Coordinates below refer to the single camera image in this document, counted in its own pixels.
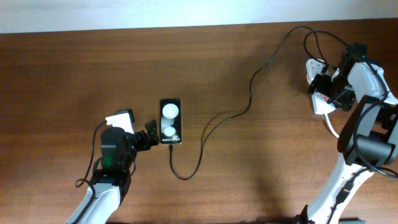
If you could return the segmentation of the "black Galaxy flip phone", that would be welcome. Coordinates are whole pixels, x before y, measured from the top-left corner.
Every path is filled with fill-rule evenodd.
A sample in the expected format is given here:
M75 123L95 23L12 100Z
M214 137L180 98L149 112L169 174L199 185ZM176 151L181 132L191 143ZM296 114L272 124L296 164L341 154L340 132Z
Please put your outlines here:
M160 142L180 144L182 142L182 111L179 98L160 101Z

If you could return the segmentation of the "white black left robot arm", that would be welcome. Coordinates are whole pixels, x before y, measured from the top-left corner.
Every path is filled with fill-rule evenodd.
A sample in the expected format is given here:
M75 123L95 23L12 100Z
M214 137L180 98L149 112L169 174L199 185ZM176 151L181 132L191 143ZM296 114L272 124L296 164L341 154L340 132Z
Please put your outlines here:
M160 143L157 122L145 124L146 130L131 134L111 127L101 132L101 157L93 164L86 195L67 223L106 223L122 204L136 170L137 153Z

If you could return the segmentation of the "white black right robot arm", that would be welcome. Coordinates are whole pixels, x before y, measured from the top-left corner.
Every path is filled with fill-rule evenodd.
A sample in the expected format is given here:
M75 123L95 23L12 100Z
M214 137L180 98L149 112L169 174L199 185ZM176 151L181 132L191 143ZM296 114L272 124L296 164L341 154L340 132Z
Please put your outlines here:
M353 113L338 138L338 160L322 191L294 223L339 223L355 193L375 173L397 173L387 168L397 157L397 98L390 92L384 70L366 56L362 44L344 48L334 74L321 60L306 63L308 93L315 114L327 117L336 109Z

